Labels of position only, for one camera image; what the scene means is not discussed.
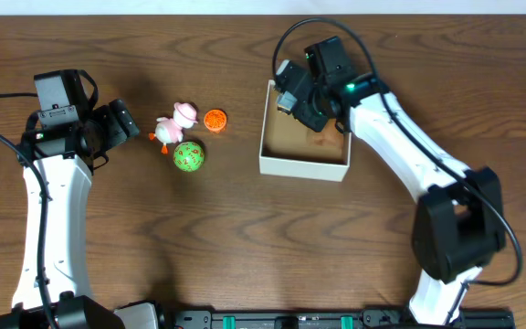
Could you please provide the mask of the yellow grey toy truck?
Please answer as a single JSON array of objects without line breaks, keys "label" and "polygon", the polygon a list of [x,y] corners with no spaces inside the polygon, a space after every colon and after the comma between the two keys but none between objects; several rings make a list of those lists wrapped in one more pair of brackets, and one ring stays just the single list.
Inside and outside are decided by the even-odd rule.
[{"label": "yellow grey toy truck", "polygon": [[277,97],[277,109],[287,115],[292,114],[292,110],[297,103],[297,98],[288,91],[280,93]]}]

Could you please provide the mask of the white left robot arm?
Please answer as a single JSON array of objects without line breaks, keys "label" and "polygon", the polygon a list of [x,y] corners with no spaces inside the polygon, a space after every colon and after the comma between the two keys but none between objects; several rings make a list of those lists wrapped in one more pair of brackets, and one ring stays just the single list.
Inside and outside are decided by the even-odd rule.
[{"label": "white left robot arm", "polygon": [[27,192],[26,245],[10,313],[0,328],[155,328],[152,304],[115,311],[92,298],[86,207],[94,161],[138,135],[121,100],[94,111],[74,105],[34,113],[15,146]]}]

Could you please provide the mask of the pink toy duck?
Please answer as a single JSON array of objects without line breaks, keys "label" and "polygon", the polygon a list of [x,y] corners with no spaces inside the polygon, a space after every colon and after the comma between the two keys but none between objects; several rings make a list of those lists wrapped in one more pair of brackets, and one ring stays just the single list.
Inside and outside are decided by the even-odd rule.
[{"label": "pink toy duck", "polygon": [[171,118],[159,117],[150,140],[158,140],[162,144],[161,153],[168,154],[167,145],[180,143],[184,139],[184,129],[190,129],[197,124],[197,109],[187,102],[176,102]]}]

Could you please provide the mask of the brown plush toy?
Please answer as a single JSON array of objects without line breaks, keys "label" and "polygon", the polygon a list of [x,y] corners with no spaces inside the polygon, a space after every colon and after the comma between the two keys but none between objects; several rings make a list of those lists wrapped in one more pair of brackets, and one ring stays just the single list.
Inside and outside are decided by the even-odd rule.
[{"label": "brown plush toy", "polygon": [[335,120],[328,120],[320,132],[308,130],[307,141],[310,144],[334,148],[343,148],[344,135],[335,126]]}]

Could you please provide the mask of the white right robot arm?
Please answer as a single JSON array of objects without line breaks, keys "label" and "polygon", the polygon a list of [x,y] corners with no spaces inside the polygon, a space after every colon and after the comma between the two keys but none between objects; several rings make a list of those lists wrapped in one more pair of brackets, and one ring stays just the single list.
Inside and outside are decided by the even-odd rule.
[{"label": "white right robot arm", "polygon": [[416,293],[394,324],[511,328],[509,311],[462,311],[468,287],[506,244],[500,181],[471,170],[434,143],[375,73],[348,64],[284,60],[275,71],[279,111],[319,132],[342,123],[389,165],[416,202],[413,251],[422,268]]}]

